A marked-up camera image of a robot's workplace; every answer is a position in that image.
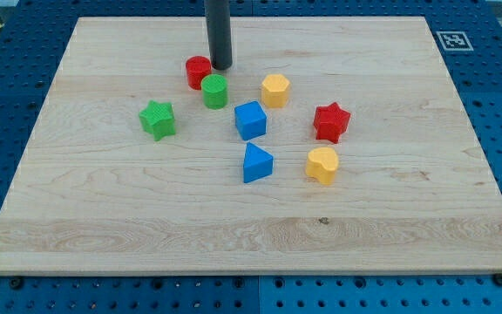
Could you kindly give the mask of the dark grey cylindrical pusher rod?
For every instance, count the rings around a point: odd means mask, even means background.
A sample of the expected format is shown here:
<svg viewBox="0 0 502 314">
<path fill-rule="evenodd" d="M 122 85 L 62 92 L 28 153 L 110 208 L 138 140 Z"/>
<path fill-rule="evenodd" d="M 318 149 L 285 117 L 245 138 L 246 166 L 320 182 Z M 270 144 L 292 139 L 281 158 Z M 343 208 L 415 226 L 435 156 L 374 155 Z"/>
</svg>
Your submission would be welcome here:
<svg viewBox="0 0 502 314">
<path fill-rule="evenodd" d="M 228 0 L 205 0 L 207 40 L 212 67 L 225 71 L 233 64 Z"/>
</svg>

